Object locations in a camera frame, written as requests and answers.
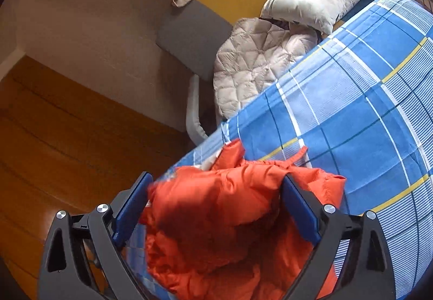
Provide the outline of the white bed side rail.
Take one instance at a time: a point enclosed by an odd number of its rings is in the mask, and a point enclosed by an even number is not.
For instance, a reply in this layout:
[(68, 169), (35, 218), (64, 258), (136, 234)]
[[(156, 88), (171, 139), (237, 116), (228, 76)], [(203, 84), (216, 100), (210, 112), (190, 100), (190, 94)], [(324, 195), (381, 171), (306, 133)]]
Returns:
[(200, 124), (200, 77), (197, 74), (193, 75), (189, 81), (186, 132), (196, 146), (201, 145), (208, 137)]

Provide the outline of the beige quilted jacket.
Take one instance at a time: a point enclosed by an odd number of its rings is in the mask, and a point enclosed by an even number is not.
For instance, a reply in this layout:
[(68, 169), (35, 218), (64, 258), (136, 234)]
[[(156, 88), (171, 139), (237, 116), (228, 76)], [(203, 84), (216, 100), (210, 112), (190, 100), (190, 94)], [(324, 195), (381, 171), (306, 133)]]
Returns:
[(227, 120), (278, 80), (318, 44), (316, 30), (289, 23), (284, 29), (260, 18), (242, 18), (214, 61), (217, 112)]

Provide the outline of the orange puffer down jacket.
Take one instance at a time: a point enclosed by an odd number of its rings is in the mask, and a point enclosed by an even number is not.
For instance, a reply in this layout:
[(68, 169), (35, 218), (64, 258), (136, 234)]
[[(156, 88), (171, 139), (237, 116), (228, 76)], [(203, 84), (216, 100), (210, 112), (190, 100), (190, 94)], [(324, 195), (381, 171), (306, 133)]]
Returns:
[(179, 167), (152, 184), (140, 221), (148, 273), (179, 299), (281, 299), (313, 246), (280, 188), (290, 175), (321, 203), (340, 206), (345, 178), (284, 161), (249, 161), (234, 140), (206, 169)]

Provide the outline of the blue plaid bed sheet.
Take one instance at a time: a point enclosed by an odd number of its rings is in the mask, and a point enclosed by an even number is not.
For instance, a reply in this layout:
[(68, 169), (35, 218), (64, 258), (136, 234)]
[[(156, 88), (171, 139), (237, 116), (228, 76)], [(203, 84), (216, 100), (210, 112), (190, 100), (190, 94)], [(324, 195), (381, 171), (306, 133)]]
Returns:
[[(297, 166), (343, 176), (335, 207), (378, 217), (395, 299), (432, 298), (430, 12), (413, 0), (371, 2), (155, 183), (179, 167), (208, 168), (234, 140), (249, 161), (284, 161), (305, 149)], [(154, 297), (179, 299), (147, 271), (141, 215), (126, 247), (127, 263)], [(345, 250), (338, 250), (320, 299), (335, 285)]]

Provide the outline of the grey yellow blue headboard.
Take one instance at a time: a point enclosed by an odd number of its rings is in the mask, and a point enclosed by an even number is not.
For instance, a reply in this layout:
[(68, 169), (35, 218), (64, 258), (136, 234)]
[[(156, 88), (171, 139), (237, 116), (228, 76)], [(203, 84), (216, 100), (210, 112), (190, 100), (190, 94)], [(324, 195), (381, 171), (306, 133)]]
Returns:
[(192, 0), (164, 19), (156, 43), (201, 79), (210, 81), (215, 56), (240, 18), (255, 18), (266, 0)]

